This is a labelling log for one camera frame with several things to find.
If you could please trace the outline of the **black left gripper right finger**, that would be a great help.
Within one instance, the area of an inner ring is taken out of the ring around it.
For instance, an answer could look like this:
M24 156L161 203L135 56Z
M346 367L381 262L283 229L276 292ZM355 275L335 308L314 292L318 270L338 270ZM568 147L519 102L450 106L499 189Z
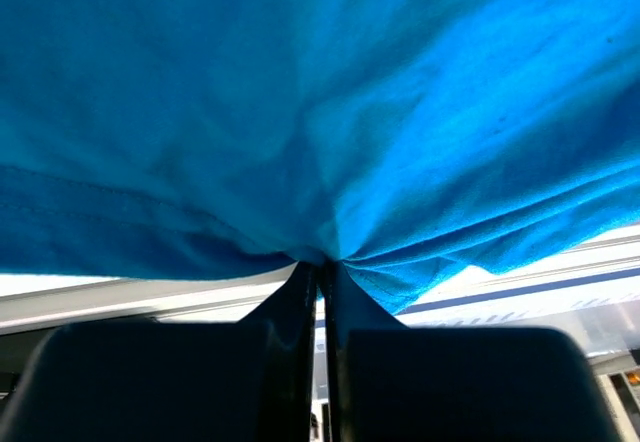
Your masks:
M335 441L616 441L579 347L539 327L411 328L338 264L325 299Z

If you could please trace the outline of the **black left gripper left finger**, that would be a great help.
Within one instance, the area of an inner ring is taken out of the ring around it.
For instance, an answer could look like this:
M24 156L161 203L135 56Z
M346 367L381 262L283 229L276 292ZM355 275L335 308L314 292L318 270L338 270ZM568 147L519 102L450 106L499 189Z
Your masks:
M305 441L316 282L298 265L234 323L100 321L36 349L5 441Z

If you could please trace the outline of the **blue t shirt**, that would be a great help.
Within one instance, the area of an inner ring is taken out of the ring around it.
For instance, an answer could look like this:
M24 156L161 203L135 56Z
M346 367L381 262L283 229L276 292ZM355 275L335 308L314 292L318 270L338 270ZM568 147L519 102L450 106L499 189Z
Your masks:
M5 273L397 312L638 218L639 0L1 0Z

